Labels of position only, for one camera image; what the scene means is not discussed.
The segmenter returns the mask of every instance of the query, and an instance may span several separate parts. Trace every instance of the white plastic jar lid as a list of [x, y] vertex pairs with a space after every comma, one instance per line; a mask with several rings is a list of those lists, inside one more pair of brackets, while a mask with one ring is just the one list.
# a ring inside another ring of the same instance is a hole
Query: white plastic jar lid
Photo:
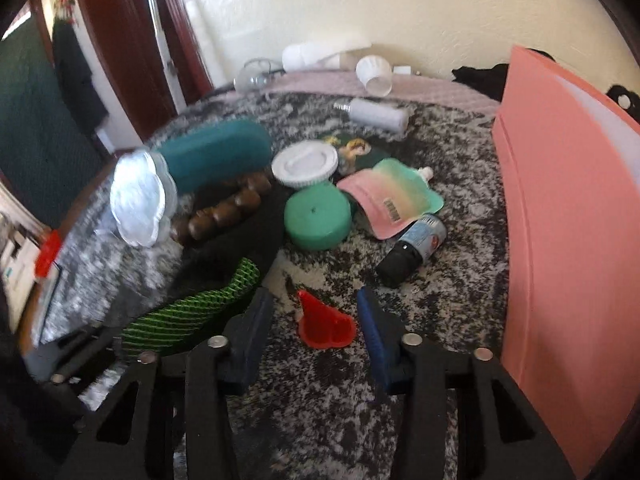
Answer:
[[302, 140], [278, 153], [271, 163], [273, 176], [293, 189], [329, 179], [338, 167], [338, 152], [322, 140]]

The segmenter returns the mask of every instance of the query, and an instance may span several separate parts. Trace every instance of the red funnel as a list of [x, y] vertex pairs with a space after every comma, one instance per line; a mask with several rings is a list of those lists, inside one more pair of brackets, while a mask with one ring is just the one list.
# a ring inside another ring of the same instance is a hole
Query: red funnel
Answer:
[[305, 315], [298, 322], [300, 339], [311, 348], [342, 348], [356, 337], [353, 317], [337, 308], [325, 305], [306, 290], [298, 291], [298, 299]]

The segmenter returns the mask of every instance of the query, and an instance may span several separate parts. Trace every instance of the black bottle cap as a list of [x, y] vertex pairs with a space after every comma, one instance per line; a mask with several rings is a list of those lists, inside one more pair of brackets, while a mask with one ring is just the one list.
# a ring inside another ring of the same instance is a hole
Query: black bottle cap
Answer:
[[376, 274], [383, 285], [398, 288], [420, 266], [421, 259], [418, 251], [411, 246], [408, 249], [409, 251], [403, 250], [396, 245], [378, 264]]

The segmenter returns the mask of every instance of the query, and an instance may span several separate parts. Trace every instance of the white plastic cup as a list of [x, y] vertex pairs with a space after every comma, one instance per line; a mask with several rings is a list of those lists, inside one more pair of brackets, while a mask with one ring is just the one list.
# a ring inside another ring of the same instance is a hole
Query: white plastic cup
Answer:
[[393, 69], [382, 56], [363, 57], [356, 65], [356, 74], [371, 95], [385, 97], [391, 92]]

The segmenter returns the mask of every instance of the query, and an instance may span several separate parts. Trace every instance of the small bottle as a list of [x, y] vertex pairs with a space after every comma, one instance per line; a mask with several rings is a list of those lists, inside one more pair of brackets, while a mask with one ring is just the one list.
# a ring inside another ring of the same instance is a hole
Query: small bottle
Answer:
[[380, 281], [398, 288], [440, 247], [447, 237], [447, 228], [436, 215], [421, 216], [405, 232], [376, 267]]
[[354, 99], [348, 105], [335, 103], [334, 108], [349, 114], [354, 123], [376, 126], [396, 134], [403, 133], [409, 125], [409, 111], [366, 99]]

